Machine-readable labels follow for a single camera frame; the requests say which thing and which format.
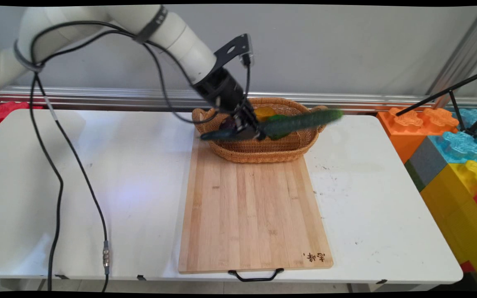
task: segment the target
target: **black strap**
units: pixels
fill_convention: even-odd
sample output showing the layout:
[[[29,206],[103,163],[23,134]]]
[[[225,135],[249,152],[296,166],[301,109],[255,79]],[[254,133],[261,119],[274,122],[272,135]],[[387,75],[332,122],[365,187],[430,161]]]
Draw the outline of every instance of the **black strap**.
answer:
[[[161,26],[163,21],[165,21],[168,12],[169,11],[167,11],[165,6],[160,5],[159,11],[156,13],[153,19],[134,37],[134,41],[140,45],[144,44],[148,38],[150,38],[150,36],[156,32],[157,28]]]

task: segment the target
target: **yellow fruit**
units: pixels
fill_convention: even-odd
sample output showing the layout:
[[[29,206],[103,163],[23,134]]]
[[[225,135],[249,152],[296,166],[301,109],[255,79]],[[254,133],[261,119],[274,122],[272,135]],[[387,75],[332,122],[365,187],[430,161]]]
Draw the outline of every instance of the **yellow fruit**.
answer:
[[[264,122],[276,114],[271,107],[260,107],[260,108],[254,109],[253,111],[255,112],[255,115],[257,116],[257,121],[259,122]]]

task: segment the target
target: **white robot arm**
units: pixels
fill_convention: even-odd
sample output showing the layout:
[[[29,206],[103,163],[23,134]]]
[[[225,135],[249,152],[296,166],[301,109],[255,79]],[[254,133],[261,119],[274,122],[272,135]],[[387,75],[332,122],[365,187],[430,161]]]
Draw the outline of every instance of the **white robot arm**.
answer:
[[[213,53],[183,19],[161,5],[27,8],[21,20],[17,43],[13,48],[0,50],[0,89],[31,68],[31,43],[38,33],[53,25],[71,21],[115,21],[128,32],[136,34],[137,42],[149,40],[166,49],[179,62],[191,85],[207,102],[213,107],[233,111],[240,129],[240,134],[237,135],[242,138],[261,136],[257,130],[253,107],[245,100],[242,87],[223,68],[236,56],[240,56],[243,64],[249,67],[252,60],[248,35],[238,36]],[[73,42],[95,34],[101,28],[100,25],[74,25],[50,31],[36,42],[34,58],[42,61]]]
[[[30,45],[34,36],[53,25],[70,21],[116,21],[126,30],[137,34],[160,9],[160,5],[29,7],[21,20],[17,47],[26,59],[31,60]],[[42,60],[100,29],[98,25],[78,25],[49,32],[36,43],[35,57]],[[207,76],[216,63],[212,51],[174,12],[167,12],[149,40],[170,51],[182,64],[193,84]],[[12,48],[0,50],[0,89],[26,71],[16,60]]]

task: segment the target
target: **white table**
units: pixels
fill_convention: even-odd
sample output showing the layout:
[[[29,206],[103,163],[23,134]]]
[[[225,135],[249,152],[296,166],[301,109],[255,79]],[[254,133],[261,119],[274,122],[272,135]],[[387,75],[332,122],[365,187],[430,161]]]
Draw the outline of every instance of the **white table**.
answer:
[[[102,226],[85,180],[49,111],[35,115],[65,185],[53,273],[103,279]],[[111,279],[236,280],[227,273],[178,273],[193,125],[170,113],[58,110],[57,115],[106,218]],[[375,117],[347,115],[329,125],[305,160],[335,264],[287,270],[276,281],[435,285],[462,278]],[[0,124],[2,278],[45,278],[57,193],[58,180],[28,110],[11,113]]]

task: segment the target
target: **gray wall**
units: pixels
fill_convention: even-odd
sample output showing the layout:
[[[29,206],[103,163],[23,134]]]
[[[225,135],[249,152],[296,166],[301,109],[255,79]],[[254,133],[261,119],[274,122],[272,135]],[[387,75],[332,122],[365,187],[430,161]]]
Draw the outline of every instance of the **gray wall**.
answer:
[[[249,33],[251,90],[423,95],[477,16],[470,7],[282,4],[166,5],[212,50]],[[0,6],[0,48],[17,36],[21,7]],[[189,87],[164,62],[168,89]],[[228,64],[244,84],[237,59]],[[30,85],[31,75],[15,82]],[[148,53],[125,36],[107,36],[57,57],[41,74],[48,87],[158,89]],[[477,88],[462,90],[473,96]]]

